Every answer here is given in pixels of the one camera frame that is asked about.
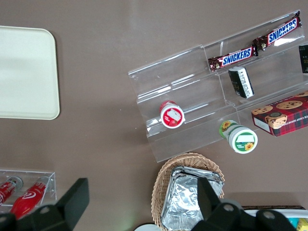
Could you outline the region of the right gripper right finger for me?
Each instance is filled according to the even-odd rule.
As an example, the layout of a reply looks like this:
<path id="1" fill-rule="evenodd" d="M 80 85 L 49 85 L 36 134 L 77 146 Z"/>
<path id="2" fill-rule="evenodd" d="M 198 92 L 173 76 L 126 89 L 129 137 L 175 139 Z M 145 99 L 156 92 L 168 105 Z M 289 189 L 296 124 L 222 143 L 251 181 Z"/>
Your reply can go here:
<path id="1" fill-rule="evenodd" d="M 193 231 L 295 231 L 288 218 L 269 209 L 246 213 L 235 201 L 222 202 L 206 178 L 197 182 L 197 199 L 203 220 Z"/>

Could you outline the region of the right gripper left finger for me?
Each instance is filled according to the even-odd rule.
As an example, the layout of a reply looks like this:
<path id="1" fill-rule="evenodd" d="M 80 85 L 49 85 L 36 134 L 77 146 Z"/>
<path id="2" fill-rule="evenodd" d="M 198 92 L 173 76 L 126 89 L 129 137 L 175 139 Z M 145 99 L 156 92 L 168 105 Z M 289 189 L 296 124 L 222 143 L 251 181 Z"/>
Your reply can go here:
<path id="1" fill-rule="evenodd" d="M 79 178 L 54 205 L 44 205 L 17 220 L 12 213 L 1 214 L 2 231 L 72 231 L 90 202 L 89 181 Z"/>

